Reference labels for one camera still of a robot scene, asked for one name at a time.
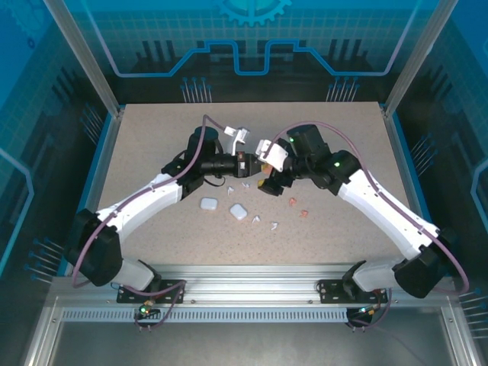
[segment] gear logo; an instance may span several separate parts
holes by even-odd
[[[0,0],[0,10],[9,10],[17,25],[29,37],[38,32],[45,20],[45,10],[41,0]]]
[[[291,0],[217,0],[221,15],[227,15],[238,25],[247,23],[250,27],[274,21],[276,14],[284,14],[287,5],[291,5]]]

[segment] vent slot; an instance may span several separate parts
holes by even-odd
[[[65,308],[64,322],[131,323],[137,308]],[[144,322],[160,320],[162,314]],[[305,308],[176,308],[169,323],[345,323],[346,309]]]

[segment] blue background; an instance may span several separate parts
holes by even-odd
[[[245,0],[67,1],[121,104],[384,102],[437,5],[434,0],[255,3],[251,18]],[[414,149],[427,137],[432,147],[432,165],[413,174],[432,219],[456,230],[454,250],[472,282],[483,288],[487,18],[487,2],[459,1],[397,111],[407,145]],[[34,186],[23,217],[27,182],[0,158],[0,254],[16,223],[23,223],[5,270],[0,268],[0,290],[22,288],[38,299],[35,306],[34,301],[19,308],[31,314],[24,317],[26,326],[5,321],[9,336],[2,336],[0,345],[13,349],[8,342],[27,339],[28,323],[36,319],[45,293],[44,283],[31,281],[23,269],[33,265],[28,257],[37,250],[33,240],[48,236],[64,243],[107,111],[40,0],[0,0],[0,36],[0,147],[29,170]],[[0,309],[9,305],[2,300]],[[5,364],[19,363],[20,352],[2,354],[9,357]]]

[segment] speckled tabletop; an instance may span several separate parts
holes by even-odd
[[[194,128],[209,114],[222,125],[247,127],[245,147],[300,120],[322,120],[343,130],[363,154],[374,177],[404,204],[406,195],[377,103],[129,104],[120,126],[99,208],[147,184],[181,152]],[[332,151],[345,143],[322,130]],[[223,143],[226,136],[221,134]],[[395,255],[393,243],[353,206],[311,181],[295,181],[281,197],[257,189],[263,173],[245,180],[228,178],[222,188],[204,185],[136,229],[122,244],[124,257],[151,264],[262,265],[356,262]],[[242,186],[246,181],[251,188]],[[227,186],[235,191],[227,195]],[[215,197],[216,211],[199,208]],[[295,207],[288,200],[297,199]],[[239,203],[249,212],[242,221],[229,209]],[[300,218],[300,211],[309,212]],[[251,223],[255,215],[261,222]],[[271,231],[271,222],[278,228]]]

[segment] white cube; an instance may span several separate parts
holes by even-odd
[[[247,216],[247,211],[246,209],[240,205],[240,204],[234,204],[230,208],[230,213],[237,219],[237,220],[242,220]]]
[[[216,198],[203,197],[200,202],[200,208],[214,211],[217,209],[218,202]]]

